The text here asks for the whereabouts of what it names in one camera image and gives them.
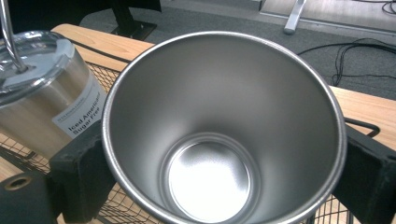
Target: wooden surface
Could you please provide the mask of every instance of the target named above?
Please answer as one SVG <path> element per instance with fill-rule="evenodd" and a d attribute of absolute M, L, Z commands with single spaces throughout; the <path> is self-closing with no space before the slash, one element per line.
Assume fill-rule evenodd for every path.
<path fill-rule="evenodd" d="M 266 0 L 261 12 L 287 15 L 296 0 Z M 384 13 L 382 3 L 351 0 L 306 0 L 302 18 L 396 32 L 395 17 Z"/>
<path fill-rule="evenodd" d="M 96 49 L 103 50 L 106 53 L 129 60 L 132 60 L 139 53 L 152 46 L 152 44 L 146 42 L 67 24 L 55 27 L 53 31 Z M 98 63 L 119 71 L 126 65 L 126 63 L 114 62 L 114 60 L 97 55 L 86 49 L 78 48 L 78 51 L 86 61 L 91 63 Z M 345 117 L 378 125 L 381 128 L 381 133 L 375 140 L 396 149 L 396 101 L 339 88 L 332 88 L 332 90 Z M 367 130 L 360 129 L 360 131 L 367 133 Z"/>

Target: metal wire rack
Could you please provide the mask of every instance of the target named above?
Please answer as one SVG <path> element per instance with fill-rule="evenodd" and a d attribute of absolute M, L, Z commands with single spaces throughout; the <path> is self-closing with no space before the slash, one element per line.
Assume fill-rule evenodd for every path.
<path fill-rule="evenodd" d="M 109 91 L 119 75 L 118 71 L 94 63 L 87 63 L 93 74 Z M 40 171 L 44 174 L 50 171 L 47 159 L 35 154 L 29 148 L 15 142 L 0 133 L 0 157 L 9 161 L 17 168 L 26 171 Z M 118 184 L 110 191 L 107 201 L 97 217 L 102 223 L 134 223 L 160 224 L 161 221 L 140 208 L 131 200 Z M 359 223 L 351 213 L 334 197 L 331 196 L 318 211 L 304 224 L 353 224 Z"/>

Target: wooden table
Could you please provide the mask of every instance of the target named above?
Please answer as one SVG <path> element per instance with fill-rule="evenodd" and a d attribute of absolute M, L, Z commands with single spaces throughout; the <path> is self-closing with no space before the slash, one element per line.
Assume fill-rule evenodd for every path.
<path fill-rule="evenodd" d="M 73 25 L 63 24 L 53 29 L 80 43 L 100 49 L 106 53 L 132 60 L 153 44 L 125 37 L 109 35 Z M 90 50 L 77 47 L 87 62 L 101 64 L 121 71 L 126 63 L 109 59 Z M 396 150 L 396 101 L 375 97 L 355 91 L 332 87 L 345 117 L 373 123 L 380 127 L 381 133 L 375 137 L 378 142 Z"/>

